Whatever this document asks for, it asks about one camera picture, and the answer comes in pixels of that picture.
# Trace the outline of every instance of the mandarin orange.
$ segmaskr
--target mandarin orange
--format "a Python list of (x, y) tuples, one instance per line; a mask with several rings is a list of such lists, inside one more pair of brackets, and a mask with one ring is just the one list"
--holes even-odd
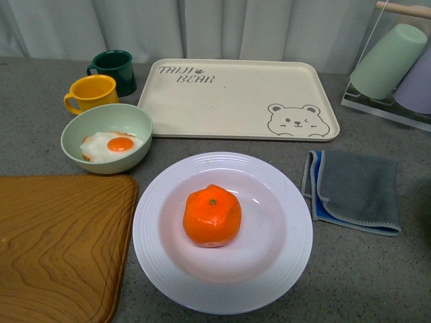
[(187, 198), (183, 227), (198, 246), (220, 247), (236, 237), (241, 218), (241, 206), (236, 196), (211, 184)]

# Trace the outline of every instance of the cream tray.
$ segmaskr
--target cream tray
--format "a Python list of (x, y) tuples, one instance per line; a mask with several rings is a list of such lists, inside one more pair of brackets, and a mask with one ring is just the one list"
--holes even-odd
[(162, 59), (138, 106), (155, 137), (330, 141), (339, 125), (304, 63)]

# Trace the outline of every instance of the table surface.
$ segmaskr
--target table surface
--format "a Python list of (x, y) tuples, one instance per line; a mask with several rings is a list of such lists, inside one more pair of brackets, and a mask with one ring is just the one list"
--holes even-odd
[[(63, 105), (86, 61), (0, 57), (0, 176), (86, 174), (62, 152), (60, 136), (74, 117)], [(134, 64), (136, 105), (151, 64)], [(403, 231), (394, 238), (314, 222), (310, 260), (277, 301), (235, 316), (195, 312), (160, 293), (142, 271), (133, 242), (113, 322), (429, 322), (431, 316), (431, 134), (340, 104), (348, 75), (319, 74), (341, 127), (326, 143), (155, 138), (128, 171), (148, 184), (175, 162), (199, 153), (232, 151), (262, 159), (298, 188), (310, 150), (337, 149), (398, 162)]]

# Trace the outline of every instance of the blue cloth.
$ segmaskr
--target blue cloth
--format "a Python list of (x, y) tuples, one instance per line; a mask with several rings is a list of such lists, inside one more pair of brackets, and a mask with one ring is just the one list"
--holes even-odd
[(310, 151), (301, 193), (312, 219), (373, 234), (396, 236), (401, 220), (395, 190), (397, 163), (342, 151)]

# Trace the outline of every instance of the wooden rod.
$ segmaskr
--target wooden rod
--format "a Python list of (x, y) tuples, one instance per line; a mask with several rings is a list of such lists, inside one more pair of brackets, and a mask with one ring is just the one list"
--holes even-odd
[(396, 3), (388, 2), (386, 7), (386, 1), (377, 1), (375, 8), (385, 11), (400, 13), (401, 15), (410, 15), (412, 17), (431, 19), (431, 8), (423, 7), (412, 7), (409, 5), (398, 5)]

